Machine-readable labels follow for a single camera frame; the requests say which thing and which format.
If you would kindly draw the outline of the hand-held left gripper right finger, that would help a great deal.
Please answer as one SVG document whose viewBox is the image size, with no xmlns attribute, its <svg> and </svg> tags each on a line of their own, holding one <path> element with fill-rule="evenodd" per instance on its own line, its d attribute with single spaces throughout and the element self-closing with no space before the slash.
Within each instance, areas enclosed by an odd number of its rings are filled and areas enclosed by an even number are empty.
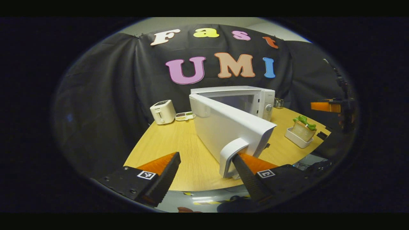
<svg viewBox="0 0 409 230">
<path fill-rule="evenodd" d="M 233 157 L 251 199 L 259 205 L 278 205 L 309 189 L 318 179 L 292 165 L 276 166 L 245 153 Z"/>
</svg>

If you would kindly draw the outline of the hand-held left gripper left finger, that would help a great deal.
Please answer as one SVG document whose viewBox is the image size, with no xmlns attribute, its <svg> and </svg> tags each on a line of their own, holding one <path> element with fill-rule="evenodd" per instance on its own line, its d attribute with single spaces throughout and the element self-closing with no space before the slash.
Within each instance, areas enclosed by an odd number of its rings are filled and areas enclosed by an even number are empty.
<svg viewBox="0 0 409 230">
<path fill-rule="evenodd" d="M 123 166 L 97 182 L 130 200 L 157 207 L 167 194 L 180 163 L 180 153 L 174 152 L 138 167 Z"/>
</svg>

